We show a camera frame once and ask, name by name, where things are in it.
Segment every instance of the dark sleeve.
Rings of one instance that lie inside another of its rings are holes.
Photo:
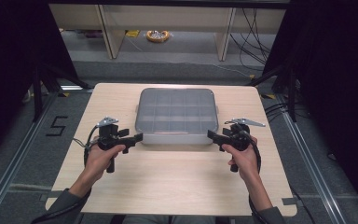
[[[54,204],[49,208],[46,214],[34,219],[32,224],[73,224],[77,216],[80,214],[80,211],[83,208],[84,204],[86,204],[90,193],[91,191],[89,191],[84,198],[79,198],[71,194],[68,189],[64,190],[60,197],[58,197]]]
[[[268,224],[285,224],[285,220],[277,207],[271,207],[269,209],[258,212],[265,222]],[[256,224],[264,223],[257,217],[257,214],[252,214],[253,220]]]

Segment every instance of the hand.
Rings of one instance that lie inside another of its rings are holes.
[[[246,184],[249,196],[255,205],[257,211],[262,211],[272,207],[271,200],[264,188],[260,175],[257,171],[257,159],[255,150],[250,144],[244,151],[238,151],[231,145],[222,145],[222,149],[230,153],[233,157],[228,165],[237,164],[240,170],[240,176]]]
[[[69,192],[82,198],[91,189],[94,183],[103,176],[104,170],[109,167],[110,160],[125,149],[124,145],[117,145],[109,150],[103,151],[98,144],[92,146],[87,159],[86,168],[78,177]]]

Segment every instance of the gray floor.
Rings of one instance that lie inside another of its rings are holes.
[[[101,38],[86,38],[83,34],[73,31],[63,32],[62,37],[80,78],[90,84],[110,81],[244,85],[249,82],[248,76],[261,75],[259,71],[241,65],[242,60],[251,68],[262,68],[262,63],[249,56],[242,55],[240,60],[240,51],[232,40],[229,43],[227,59],[219,62],[213,34],[173,32],[167,42],[155,44],[148,42],[145,39],[145,32],[141,32],[137,38],[126,37],[124,39],[120,53],[114,60],[107,58],[106,48]],[[243,42],[240,35],[235,34],[234,37],[241,43]],[[272,45],[273,40],[274,35],[261,35],[262,43],[268,47]],[[250,47],[249,50],[262,57],[258,50]],[[194,78],[186,72],[196,69],[200,77],[210,75],[210,78]],[[117,70],[125,75],[121,76],[112,72]],[[161,70],[170,71],[175,74],[175,78],[153,77],[153,71],[161,73]],[[213,76],[220,78],[221,81],[213,79]],[[270,87],[273,81],[272,78],[260,84],[258,86],[260,94],[272,93]],[[67,97],[44,96],[45,102],[49,97],[54,97],[54,101],[44,116],[41,128],[34,137],[32,146],[14,176],[4,200],[0,203],[0,223],[29,223],[33,217],[44,212],[45,197],[61,168],[66,149],[71,143],[90,93],[72,92]],[[268,108],[279,102],[276,99],[262,98],[262,103],[265,108]],[[28,129],[33,125],[33,109],[32,101],[24,105],[17,119],[12,123],[7,141],[0,146],[0,179]],[[298,105],[296,112],[296,125],[317,167],[323,174],[326,186],[334,195],[338,208],[347,223],[358,223],[358,196],[350,181],[339,165],[327,158],[328,146],[319,135],[318,128],[308,114],[307,108],[304,105]],[[57,116],[67,117],[59,119],[56,123],[65,126],[62,136],[48,137],[48,133],[59,131],[50,128]],[[278,112],[268,117],[289,183],[302,198],[316,223],[336,223],[329,216],[323,197],[315,187],[304,157],[288,128],[285,116]],[[108,215],[86,214],[81,223],[109,223],[110,218],[111,216]],[[249,223],[248,217],[235,218],[236,223]],[[297,215],[288,217],[286,220],[288,223],[311,223],[304,206],[299,206]]]

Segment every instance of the floor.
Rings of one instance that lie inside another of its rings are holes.
[[[248,54],[240,53],[239,47],[234,42],[235,39],[240,45],[243,43],[240,34],[233,34],[233,38],[230,38],[224,62],[218,61],[213,34],[207,33],[172,32],[168,41],[156,44],[147,41],[145,31],[142,31],[138,37],[125,37],[120,52],[114,60],[107,57],[106,48],[101,38],[86,38],[79,31],[64,31],[62,37],[74,63],[204,64],[222,71],[229,70],[228,72],[241,74],[244,78],[248,78],[251,75],[260,76],[261,73],[257,70],[262,68],[263,62],[266,60],[263,53],[254,47],[246,48],[256,56],[256,59]],[[259,41],[266,46],[265,49],[268,51],[275,36],[260,35],[259,37]],[[254,46],[258,46],[254,38],[249,41]],[[262,103],[266,108],[289,183],[302,200],[298,206],[298,214],[295,217],[287,218],[287,222],[312,223],[314,219],[315,223],[358,223],[358,196],[339,165],[326,156],[328,147],[324,144],[323,137],[319,135],[316,125],[307,113],[307,108],[304,105],[296,108],[296,123],[293,123],[286,113],[274,110],[276,104],[283,102],[285,98],[284,95],[273,95],[272,99],[269,99],[269,94],[273,94],[269,88],[272,82],[273,79],[260,85]],[[74,123],[76,123],[82,114],[76,108],[85,106],[89,97],[89,93],[73,94],[72,99],[76,102],[73,108],[66,107],[65,99],[58,97],[55,102],[51,103],[54,113],[47,114],[46,119],[54,119],[54,116],[62,113],[63,110],[71,110],[75,118]],[[15,173],[6,184],[6,189],[2,189],[6,195],[0,201],[0,223],[29,222],[27,216],[43,212],[44,197],[51,188],[51,183],[54,182],[54,176],[60,167],[50,167],[50,169],[40,171],[36,166],[38,163],[40,163],[40,167],[48,166],[48,161],[43,158],[49,157],[50,160],[60,162],[65,155],[64,150],[29,151],[18,166],[14,166],[13,170],[7,169],[12,159],[16,158],[19,153],[18,148],[23,147],[22,140],[30,137],[29,130],[37,128],[30,120],[32,115],[33,102],[31,101],[24,105],[18,118],[13,122],[14,128],[9,134],[13,137],[8,138],[8,141],[0,146],[0,181],[6,173]],[[64,134],[71,138],[71,134],[75,130],[75,125],[67,127]],[[35,139],[31,136],[30,139],[32,139],[31,144],[34,144],[35,147],[46,147],[38,145],[37,137]],[[57,145],[65,147],[69,143],[58,141],[50,144],[52,144],[51,148],[55,148]],[[27,206],[23,206],[19,202],[26,202]],[[96,220],[99,223],[109,223],[110,218],[103,215],[84,216],[81,223],[95,223]],[[242,223],[249,221],[249,218],[235,217],[235,221]]]

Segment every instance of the tabletop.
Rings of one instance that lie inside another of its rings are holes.
[[[221,133],[225,121],[247,118],[265,123],[250,126],[258,140],[261,178],[268,195],[284,216],[296,214],[293,198],[257,89],[240,86],[100,83],[91,95],[74,138],[87,141],[91,129],[109,116],[119,129],[136,134],[137,105],[146,88],[209,89],[214,94]],[[238,173],[229,171],[230,155],[209,145],[145,145],[137,143],[128,154],[119,154],[116,170],[104,174],[93,187],[82,212],[106,214],[160,214],[250,216],[247,189]],[[83,148],[73,142],[52,190],[69,188],[84,168]],[[49,198],[49,208],[55,198]]]

